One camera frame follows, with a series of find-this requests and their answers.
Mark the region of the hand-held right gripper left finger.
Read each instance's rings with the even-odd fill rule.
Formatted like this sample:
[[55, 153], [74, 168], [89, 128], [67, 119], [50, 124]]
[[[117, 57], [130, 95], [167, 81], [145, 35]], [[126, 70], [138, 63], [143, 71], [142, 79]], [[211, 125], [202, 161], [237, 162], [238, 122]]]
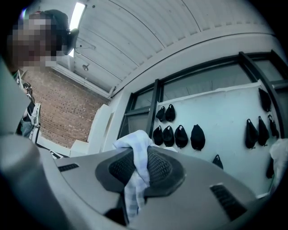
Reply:
[[61, 175], [85, 204], [114, 221], [127, 221], [124, 188], [135, 166], [133, 150], [55, 160]]

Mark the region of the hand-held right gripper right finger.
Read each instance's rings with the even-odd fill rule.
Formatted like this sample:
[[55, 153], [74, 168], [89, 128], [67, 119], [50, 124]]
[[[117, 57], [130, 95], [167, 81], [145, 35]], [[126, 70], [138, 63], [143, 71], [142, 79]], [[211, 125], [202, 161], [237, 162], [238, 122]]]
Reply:
[[256, 200], [243, 183], [203, 159], [160, 147], [185, 169], [181, 186], [167, 197], [149, 198], [135, 218], [136, 230], [214, 230], [230, 223], [210, 187], [222, 184], [246, 209]]

